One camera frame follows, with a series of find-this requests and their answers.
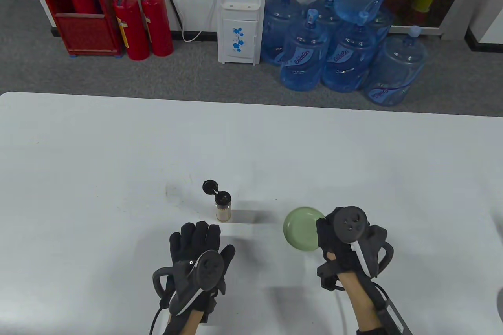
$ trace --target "white water dispenser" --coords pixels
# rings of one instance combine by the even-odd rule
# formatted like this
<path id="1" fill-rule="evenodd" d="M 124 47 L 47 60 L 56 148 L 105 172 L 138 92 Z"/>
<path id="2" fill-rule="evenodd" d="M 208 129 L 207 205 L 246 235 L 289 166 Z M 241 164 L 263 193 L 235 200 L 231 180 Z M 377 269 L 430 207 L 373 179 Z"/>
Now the white water dispenser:
<path id="1" fill-rule="evenodd" d="M 218 60 L 258 64 L 266 0 L 217 0 Z"/>

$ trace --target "blue flower pattern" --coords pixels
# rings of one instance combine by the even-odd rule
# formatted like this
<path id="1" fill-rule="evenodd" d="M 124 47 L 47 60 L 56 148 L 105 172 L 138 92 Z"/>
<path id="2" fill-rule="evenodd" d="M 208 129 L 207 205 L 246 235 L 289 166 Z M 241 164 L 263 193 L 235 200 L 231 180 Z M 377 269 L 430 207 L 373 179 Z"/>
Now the blue flower pattern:
<path id="1" fill-rule="evenodd" d="M 244 42 L 241 40 L 240 37 L 244 36 L 244 34 L 242 33 L 242 28 L 238 28 L 238 29 L 232 29 L 232 31 L 234 32 L 234 43 L 232 44 L 232 46 L 234 47 L 234 52 L 241 52 L 241 46 L 243 46 Z"/>

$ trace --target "glove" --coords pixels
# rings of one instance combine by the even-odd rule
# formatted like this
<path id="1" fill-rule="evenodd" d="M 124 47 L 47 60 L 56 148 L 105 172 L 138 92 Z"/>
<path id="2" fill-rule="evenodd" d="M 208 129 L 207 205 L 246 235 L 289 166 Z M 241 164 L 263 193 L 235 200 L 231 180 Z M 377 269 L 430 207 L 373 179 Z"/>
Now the glove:
<path id="1" fill-rule="evenodd" d="M 331 214 L 327 215 L 327 217 L 316 221 L 318 246 L 323 250 L 323 258 L 327 262 L 330 262 L 330 259 L 327 258 L 327 253 L 331 252 L 335 254 L 336 262 L 341 272 L 361 271 L 362 267 L 356 253 L 351 250 L 350 245 L 342 242 L 334 231 L 334 216 L 340 209 L 342 208 L 338 207 Z"/>
<path id="2" fill-rule="evenodd" d="M 218 225 L 208 226 L 208 224 L 204 221 L 200 221 L 196 225 L 188 222 L 182 227 L 181 233 L 173 233 L 169 237 L 169 251 L 171 253 L 171 260 L 173 261 L 173 264 L 180 261 L 196 261 L 197 258 L 199 258 L 204 252 L 208 250 L 215 250 L 218 252 L 219 248 L 220 227 Z M 220 254 L 224 261 L 224 276 L 232 258 L 234 258 L 234 246 L 227 245 Z M 223 287 L 223 289 L 220 289 L 222 294 L 225 294 L 223 276 L 217 287 Z M 205 312 L 206 314 L 212 313 L 216 304 L 215 297 L 218 294 L 217 287 L 213 288 L 209 292 L 202 292 L 189 306 L 187 312 L 196 310 Z M 169 297 L 171 297 L 171 295 L 174 294 L 174 291 L 174 280 L 173 277 L 170 276 L 166 283 L 166 293 Z"/>

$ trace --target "red cabinet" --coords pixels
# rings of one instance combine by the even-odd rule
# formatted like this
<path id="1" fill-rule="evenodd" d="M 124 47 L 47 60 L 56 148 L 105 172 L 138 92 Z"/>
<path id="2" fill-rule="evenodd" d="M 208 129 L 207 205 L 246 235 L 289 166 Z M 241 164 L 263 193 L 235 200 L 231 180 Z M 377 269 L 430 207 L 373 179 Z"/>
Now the red cabinet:
<path id="1" fill-rule="evenodd" d="M 122 54 L 113 0 L 45 1 L 70 55 Z"/>

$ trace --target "white cable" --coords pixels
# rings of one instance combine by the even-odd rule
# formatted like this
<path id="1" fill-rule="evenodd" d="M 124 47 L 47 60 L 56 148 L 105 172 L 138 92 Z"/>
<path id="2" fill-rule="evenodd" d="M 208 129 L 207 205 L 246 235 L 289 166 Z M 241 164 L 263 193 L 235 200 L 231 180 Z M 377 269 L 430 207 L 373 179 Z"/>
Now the white cable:
<path id="1" fill-rule="evenodd" d="M 334 292 L 334 295 L 336 296 L 337 306 L 339 308 L 339 313 L 341 314 L 341 320 L 342 320 L 342 325 L 343 325 L 343 335 L 347 335 L 347 323 L 345 320 L 343 303 L 342 303 L 341 298 L 339 296 L 339 291 L 336 290 Z"/>
<path id="2" fill-rule="evenodd" d="M 179 15 L 179 16 L 180 16 L 180 18 L 182 19 L 182 39 L 183 39 L 183 41 L 184 41 L 185 43 L 190 43 L 190 42 L 195 41 L 195 40 L 198 38 L 198 36 L 199 36 L 199 35 L 201 35 L 201 33 L 203 32 L 203 30 L 201 30 L 201 31 L 200 31 L 200 32 L 199 32 L 199 33 L 198 33 L 198 34 L 197 34 L 194 38 L 192 38 L 191 40 L 186 40 L 186 39 L 185 39 L 185 35 L 184 35 L 184 33 L 185 33 L 185 30 L 184 30 L 184 28 L 185 28 L 185 17 L 184 17 L 184 15 L 183 15 L 183 11 L 182 11 L 182 8 L 181 8 L 181 6 L 180 6 L 180 3 L 182 3 L 182 1 L 178 2 L 178 15 Z M 210 8 L 210 10 L 209 10 L 209 12 L 208 12 L 208 15 L 206 16 L 206 19 L 205 19 L 205 24 L 206 24 L 206 23 L 211 22 L 211 19 L 212 19 L 212 17 L 213 17 L 213 12 L 215 11 L 215 5 L 216 5 L 216 0 L 213 0 L 213 2 L 211 3 L 211 8 Z"/>

